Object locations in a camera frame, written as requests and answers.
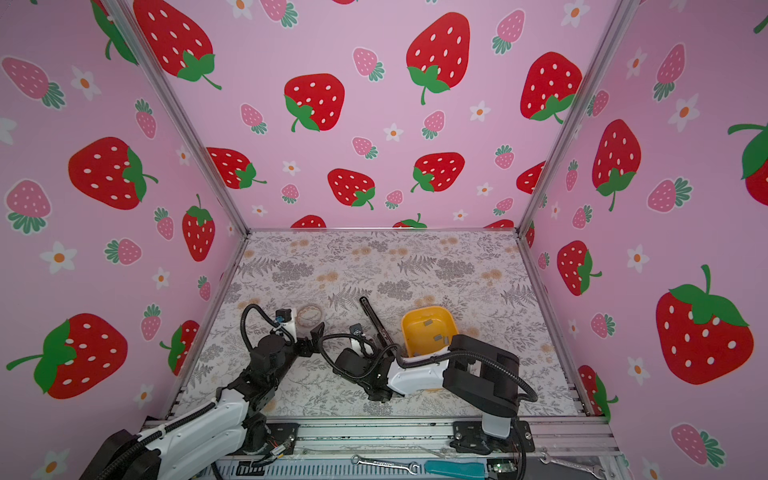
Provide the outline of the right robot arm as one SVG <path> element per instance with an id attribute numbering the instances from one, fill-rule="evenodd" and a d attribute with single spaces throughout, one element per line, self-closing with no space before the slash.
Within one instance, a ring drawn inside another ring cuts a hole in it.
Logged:
<path id="1" fill-rule="evenodd" d="M 386 403 L 394 396 L 442 389 L 482 413 L 481 431 L 488 439 L 517 438 L 514 424 L 522 402 L 535 403 L 535 389 L 519 375 L 517 355 L 459 334 L 443 349 L 405 358 L 400 347 L 381 348 L 352 333 L 311 333 L 313 350 L 334 374 L 361 387 L 368 399 Z"/>

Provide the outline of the yellow plastic tray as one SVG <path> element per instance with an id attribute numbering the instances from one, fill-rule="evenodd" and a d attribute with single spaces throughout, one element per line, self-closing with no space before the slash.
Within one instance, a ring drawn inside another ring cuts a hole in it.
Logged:
<path id="1" fill-rule="evenodd" d="M 424 326 L 424 322 L 429 319 L 433 320 L 433 324 Z M 452 314 L 440 306 L 423 307 L 408 312 L 401 321 L 401 328 L 407 351 L 404 359 L 406 364 L 446 353 L 452 337 L 458 334 Z M 435 342 L 433 338 L 436 335 L 451 337 L 450 342 Z M 447 360 L 421 367 L 400 367 L 391 380 L 397 391 L 403 395 L 434 390 L 442 387 L 447 367 Z"/>

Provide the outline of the black stapler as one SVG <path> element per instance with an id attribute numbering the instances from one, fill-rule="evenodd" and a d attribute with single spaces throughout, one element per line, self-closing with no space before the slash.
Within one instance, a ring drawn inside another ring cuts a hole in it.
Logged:
<path id="1" fill-rule="evenodd" d="M 373 307 L 370 304 L 370 301 L 366 296 L 362 296 L 359 298 L 360 305 L 362 307 L 363 312 L 366 314 L 366 316 L 371 320 L 377 335 L 376 338 L 379 340 L 383 348 L 389 347 L 390 345 L 395 345 L 395 342 L 389 332 L 386 330 L 384 324 L 380 320 L 379 316 L 374 311 Z M 353 349 L 358 353 L 361 354 L 364 358 L 372 358 L 374 350 L 369 348 L 365 343 L 361 343 L 357 340 L 352 341 Z"/>

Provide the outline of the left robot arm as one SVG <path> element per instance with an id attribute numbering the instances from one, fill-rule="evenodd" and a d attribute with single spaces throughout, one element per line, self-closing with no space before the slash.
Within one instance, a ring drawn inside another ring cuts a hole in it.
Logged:
<path id="1" fill-rule="evenodd" d="M 255 466 L 268 466 L 288 453 L 293 433 L 279 439 L 263 408 L 295 361 L 319 351 L 325 324 L 308 337 L 296 333 L 294 312 L 270 317 L 257 304 L 245 307 L 239 322 L 248 365 L 204 405 L 140 434 L 120 430 L 108 437 L 81 474 L 83 479 L 190 479 L 232 453 L 258 454 Z"/>

